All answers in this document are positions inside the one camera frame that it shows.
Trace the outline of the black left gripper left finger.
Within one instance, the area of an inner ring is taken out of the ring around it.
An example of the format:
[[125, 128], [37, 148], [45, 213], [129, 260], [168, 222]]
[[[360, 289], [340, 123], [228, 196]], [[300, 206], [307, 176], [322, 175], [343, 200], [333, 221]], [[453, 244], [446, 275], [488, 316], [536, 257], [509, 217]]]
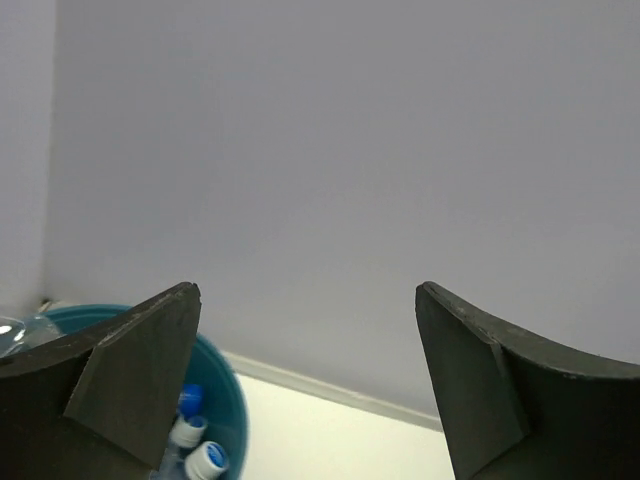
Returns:
[[201, 294], [179, 283], [1, 361], [4, 479], [146, 479], [163, 457]]

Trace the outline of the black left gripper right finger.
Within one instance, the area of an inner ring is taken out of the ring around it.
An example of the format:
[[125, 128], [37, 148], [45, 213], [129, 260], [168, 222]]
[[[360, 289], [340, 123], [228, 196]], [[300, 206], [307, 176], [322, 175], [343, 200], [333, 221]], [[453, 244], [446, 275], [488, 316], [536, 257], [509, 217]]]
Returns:
[[635, 479], [639, 368], [546, 339], [440, 285], [415, 313], [458, 479]]

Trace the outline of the crushed bluish blue cap bottle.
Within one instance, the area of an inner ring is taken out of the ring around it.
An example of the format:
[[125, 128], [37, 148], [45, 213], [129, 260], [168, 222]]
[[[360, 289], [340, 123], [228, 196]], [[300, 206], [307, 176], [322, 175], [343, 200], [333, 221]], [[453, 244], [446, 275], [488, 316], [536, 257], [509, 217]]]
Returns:
[[204, 389], [198, 384], [185, 384], [179, 395], [176, 412], [184, 419], [200, 414], [204, 400]]

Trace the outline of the blue label white cap bottle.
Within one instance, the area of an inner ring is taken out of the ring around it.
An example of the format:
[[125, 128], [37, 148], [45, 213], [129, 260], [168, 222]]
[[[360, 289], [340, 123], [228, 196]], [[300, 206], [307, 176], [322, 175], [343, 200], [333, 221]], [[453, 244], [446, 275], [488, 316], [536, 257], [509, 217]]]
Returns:
[[180, 415], [170, 433], [158, 474], [165, 477], [200, 443], [208, 427], [206, 418], [196, 415], [186, 419]]

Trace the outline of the large clear square bottle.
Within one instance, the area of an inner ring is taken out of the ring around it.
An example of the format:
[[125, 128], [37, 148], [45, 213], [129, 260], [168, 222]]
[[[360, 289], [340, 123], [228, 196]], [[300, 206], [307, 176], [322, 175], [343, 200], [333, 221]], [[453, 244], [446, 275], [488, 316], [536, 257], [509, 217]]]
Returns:
[[1, 316], [1, 356], [7, 357], [35, 348], [63, 336], [59, 328], [46, 316], [26, 318]]

